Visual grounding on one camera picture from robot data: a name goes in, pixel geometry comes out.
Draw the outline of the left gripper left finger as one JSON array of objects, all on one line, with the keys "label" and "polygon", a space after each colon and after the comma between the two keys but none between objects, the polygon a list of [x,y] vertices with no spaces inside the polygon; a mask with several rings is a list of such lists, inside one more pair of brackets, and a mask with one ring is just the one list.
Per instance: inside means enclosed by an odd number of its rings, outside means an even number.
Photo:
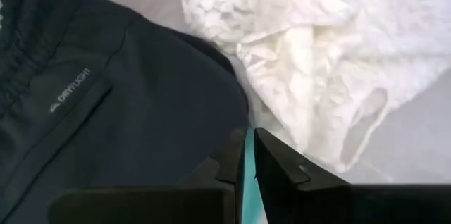
[{"label": "left gripper left finger", "polygon": [[232,132],[179,185],[94,187],[55,199],[49,224],[241,224],[246,135]]}]

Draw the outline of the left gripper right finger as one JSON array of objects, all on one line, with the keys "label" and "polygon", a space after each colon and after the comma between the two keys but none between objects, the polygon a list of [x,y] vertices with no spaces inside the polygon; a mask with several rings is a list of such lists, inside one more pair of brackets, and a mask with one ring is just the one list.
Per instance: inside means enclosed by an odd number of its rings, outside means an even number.
[{"label": "left gripper right finger", "polygon": [[254,160],[268,224],[451,224],[451,184],[352,184],[263,128]]}]

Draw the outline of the white lace garment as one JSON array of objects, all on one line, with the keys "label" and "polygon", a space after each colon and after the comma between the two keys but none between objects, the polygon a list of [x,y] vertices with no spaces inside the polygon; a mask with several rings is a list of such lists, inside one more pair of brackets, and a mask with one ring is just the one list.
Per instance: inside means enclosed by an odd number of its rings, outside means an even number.
[{"label": "white lace garment", "polygon": [[451,0],[182,0],[236,56],[275,134],[344,173],[386,115],[451,68]]}]

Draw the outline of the black garment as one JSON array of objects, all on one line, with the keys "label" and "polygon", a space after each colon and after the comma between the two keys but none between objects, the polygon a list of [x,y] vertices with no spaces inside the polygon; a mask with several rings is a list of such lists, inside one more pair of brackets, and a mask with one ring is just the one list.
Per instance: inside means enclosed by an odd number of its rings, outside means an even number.
[{"label": "black garment", "polygon": [[1,0],[0,224],[72,189],[174,185],[247,97],[212,44],[108,0]]}]

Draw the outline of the teal drawstring shorts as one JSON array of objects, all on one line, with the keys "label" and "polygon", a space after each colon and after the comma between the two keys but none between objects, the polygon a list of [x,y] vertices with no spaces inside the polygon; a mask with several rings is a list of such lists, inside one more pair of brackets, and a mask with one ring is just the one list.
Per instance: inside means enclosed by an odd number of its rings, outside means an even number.
[{"label": "teal drawstring shorts", "polygon": [[242,201],[242,224],[268,224],[256,179],[254,159],[254,128],[249,128],[245,137],[244,191]]}]

